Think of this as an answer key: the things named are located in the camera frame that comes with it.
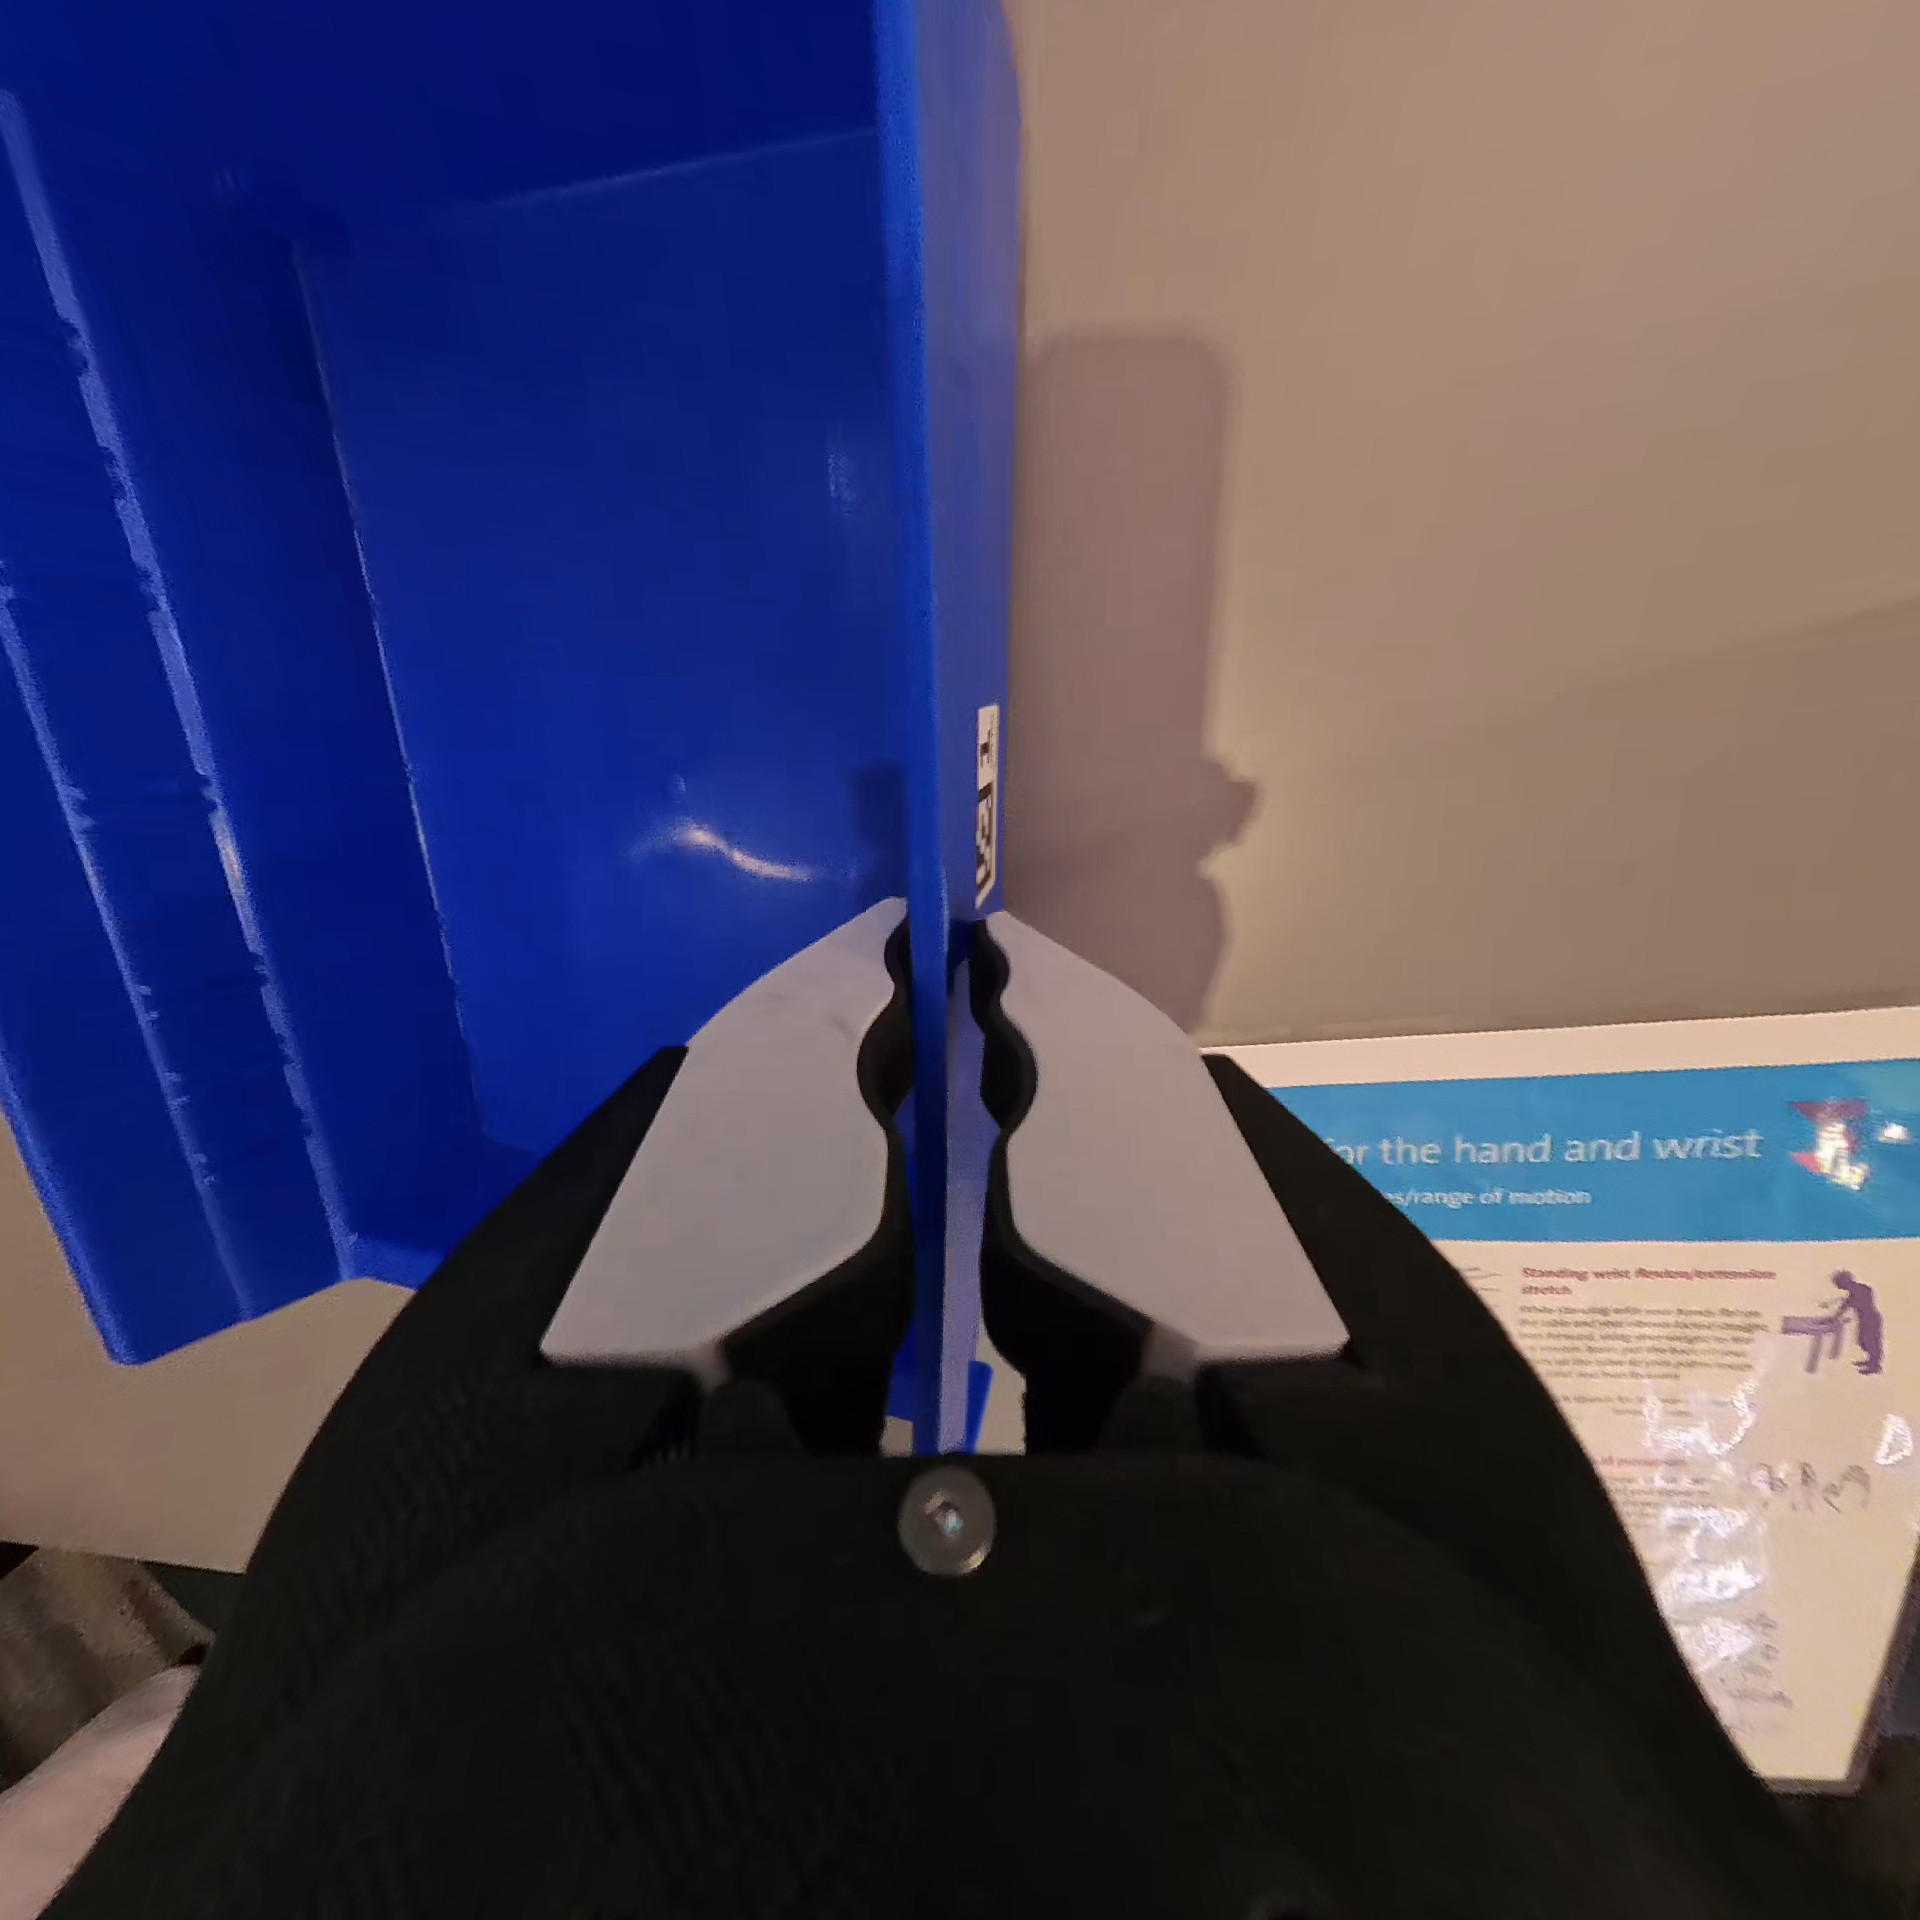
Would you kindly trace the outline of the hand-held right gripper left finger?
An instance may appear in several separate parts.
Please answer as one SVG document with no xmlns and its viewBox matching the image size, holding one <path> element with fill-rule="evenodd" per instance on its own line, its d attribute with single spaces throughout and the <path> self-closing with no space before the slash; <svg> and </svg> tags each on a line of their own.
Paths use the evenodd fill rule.
<svg viewBox="0 0 1920 1920">
<path fill-rule="evenodd" d="M 902 897 L 728 1001 L 683 1047 L 542 1357 L 771 1388 L 805 1441 L 877 1441 L 916 1304 L 900 1108 Z"/>
</svg>

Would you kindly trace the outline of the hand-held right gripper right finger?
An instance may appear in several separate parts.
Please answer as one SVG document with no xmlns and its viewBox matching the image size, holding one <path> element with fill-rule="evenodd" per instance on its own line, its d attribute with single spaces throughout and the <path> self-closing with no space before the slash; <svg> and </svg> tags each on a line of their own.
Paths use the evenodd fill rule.
<svg viewBox="0 0 1920 1920">
<path fill-rule="evenodd" d="M 1027 1433 L 1102 1433 L 1142 1378 L 1318 1362 L 1352 1335 L 1203 1052 L 1008 912 L 972 941 L 993 1124 L 980 1312 Z"/>
</svg>

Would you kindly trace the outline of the blue parts bin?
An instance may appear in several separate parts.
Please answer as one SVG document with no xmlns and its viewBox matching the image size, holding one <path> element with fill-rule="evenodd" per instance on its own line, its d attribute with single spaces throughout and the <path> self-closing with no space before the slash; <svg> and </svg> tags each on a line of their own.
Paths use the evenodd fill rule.
<svg viewBox="0 0 1920 1920">
<path fill-rule="evenodd" d="M 126 1364 L 419 1285 L 1001 829 L 1001 4 L 5 4 L 5 1110 Z"/>
</svg>

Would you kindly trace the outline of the laminated exercise sheet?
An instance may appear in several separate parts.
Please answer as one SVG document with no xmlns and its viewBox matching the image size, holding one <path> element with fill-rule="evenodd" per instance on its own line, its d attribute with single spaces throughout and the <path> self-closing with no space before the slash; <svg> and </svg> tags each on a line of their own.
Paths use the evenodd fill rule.
<svg viewBox="0 0 1920 1920">
<path fill-rule="evenodd" d="M 1915 1616 L 1915 1009 L 1220 1053 L 1488 1302 L 1748 1767 L 1854 1789 Z"/>
</svg>

